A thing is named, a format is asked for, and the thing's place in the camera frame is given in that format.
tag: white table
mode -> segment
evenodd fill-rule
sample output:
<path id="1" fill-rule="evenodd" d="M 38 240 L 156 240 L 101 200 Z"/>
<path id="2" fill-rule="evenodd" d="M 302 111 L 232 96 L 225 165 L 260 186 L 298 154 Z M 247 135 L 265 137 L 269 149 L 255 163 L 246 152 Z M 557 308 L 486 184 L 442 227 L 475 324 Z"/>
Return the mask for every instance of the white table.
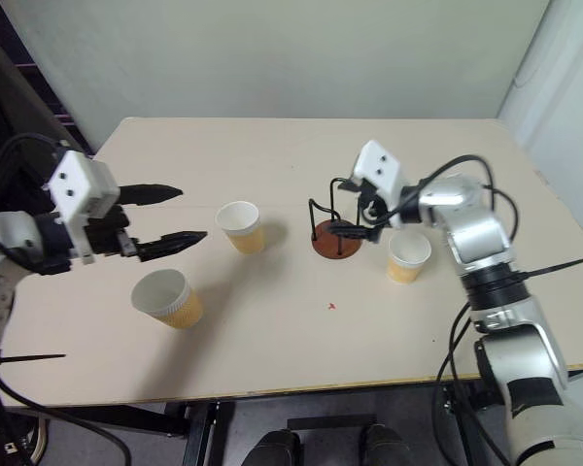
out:
<path id="1" fill-rule="evenodd" d="M 25 279 L 3 354 L 67 357 L 4 365 L 0 374 L 30 398 L 57 406 L 431 380 L 464 302 L 440 232 L 423 229 L 432 257 L 410 285 L 385 274 L 391 230 L 380 245 L 364 244 L 345 260 L 324 259 L 311 247 L 307 199 L 327 204 L 328 182 L 349 175 L 369 139 L 392 151 L 411 181 L 457 155 L 485 156 L 497 186 L 519 204 L 515 246 L 523 270 L 583 256 L 583 231 L 495 120 L 128 118 L 98 159 L 119 184 L 168 183 L 185 192 L 127 208 L 130 235 L 150 241 L 177 230 L 210 234 L 156 261 L 98 257 L 71 273 Z M 459 170 L 483 176 L 468 165 Z M 241 255 L 215 226 L 217 208 L 236 199 L 261 208 L 261 254 Z M 353 217 L 354 205 L 352 194 L 337 192 L 344 216 Z M 509 228 L 509 209 L 499 201 L 498 210 Z M 167 327 L 130 305 L 133 285 L 166 267 L 185 272 L 204 302 L 206 314 L 192 329 Z M 567 363 L 583 368 L 583 265 L 528 287 Z M 460 372 L 471 377 L 477 338 L 471 331 L 457 352 Z"/>

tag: white paper cup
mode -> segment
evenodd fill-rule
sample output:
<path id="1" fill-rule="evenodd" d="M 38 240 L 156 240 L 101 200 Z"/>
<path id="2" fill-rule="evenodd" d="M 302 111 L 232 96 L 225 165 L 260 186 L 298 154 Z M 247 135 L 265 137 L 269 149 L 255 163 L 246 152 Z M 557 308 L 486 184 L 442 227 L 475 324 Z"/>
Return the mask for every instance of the white paper cup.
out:
<path id="1" fill-rule="evenodd" d="M 132 305 L 175 328 L 195 325 L 203 316 L 201 303 L 178 270 L 151 272 L 132 289 Z"/>
<path id="2" fill-rule="evenodd" d="M 396 282 L 412 283 L 430 255 L 428 238 L 416 231 L 398 231 L 389 240 L 387 274 Z"/>
<path id="3" fill-rule="evenodd" d="M 263 227 L 255 204 L 235 201 L 222 206 L 216 214 L 216 224 L 240 252 L 253 254 L 263 250 Z"/>

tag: person's foot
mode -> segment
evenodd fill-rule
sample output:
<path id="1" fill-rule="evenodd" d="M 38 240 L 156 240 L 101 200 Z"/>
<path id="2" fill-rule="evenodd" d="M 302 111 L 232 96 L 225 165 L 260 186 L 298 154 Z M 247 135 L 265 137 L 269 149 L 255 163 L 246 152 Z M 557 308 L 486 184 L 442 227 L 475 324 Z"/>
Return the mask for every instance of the person's foot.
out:
<path id="1" fill-rule="evenodd" d="M 412 466 L 410 448 L 397 433 L 382 424 L 365 427 L 360 434 L 361 466 Z"/>
<path id="2" fill-rule="evenodd" d="M 297 466 L 300 438 L 290 430 L 265 434 L 251 450 L 242 466 Z"/>

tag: paper cup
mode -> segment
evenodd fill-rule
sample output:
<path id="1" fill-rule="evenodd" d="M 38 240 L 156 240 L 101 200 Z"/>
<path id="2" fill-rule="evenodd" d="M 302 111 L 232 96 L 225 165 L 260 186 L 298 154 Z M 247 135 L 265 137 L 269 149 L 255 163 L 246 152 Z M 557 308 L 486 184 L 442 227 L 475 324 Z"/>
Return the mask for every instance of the paper cup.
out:
<path id="1" fill-rule="evenodd" d="M 175 328 L 195 325 L 203 316 L 198 297 L 178 270 L 146 275 L 134 286 L 131 299 L 137 310 Z"/>
<path id="2" fill-rule="evenodd" d="M 412 283 L 431 254 L 428 238 L 410 230 L 396 232 L 389 240 L 387 274 L 396 282 Z"/>
<path id="3" fill-rule="evenodd" d="M 263 250 L 263 227 L 255 204 L 246 201 L 226 204 L 216 214 L 216 224 L 240 252 L 253 254 Z"/>

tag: white wall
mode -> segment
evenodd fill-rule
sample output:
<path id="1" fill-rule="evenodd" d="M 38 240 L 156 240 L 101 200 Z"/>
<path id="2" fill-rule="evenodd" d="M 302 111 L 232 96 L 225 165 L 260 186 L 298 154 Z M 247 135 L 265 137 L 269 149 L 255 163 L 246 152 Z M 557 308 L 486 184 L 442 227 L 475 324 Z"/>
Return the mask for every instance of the white wall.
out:
<path id="1" fill-rule="evenodd" d="M 98 148 L 124 117 L 495 117 L 547 0 L 1 0 Z"/>
<path id="2" fill-rule="evenodd" d="M 500 117 L 583 227 L 583 0 L 551 3 Z"/>

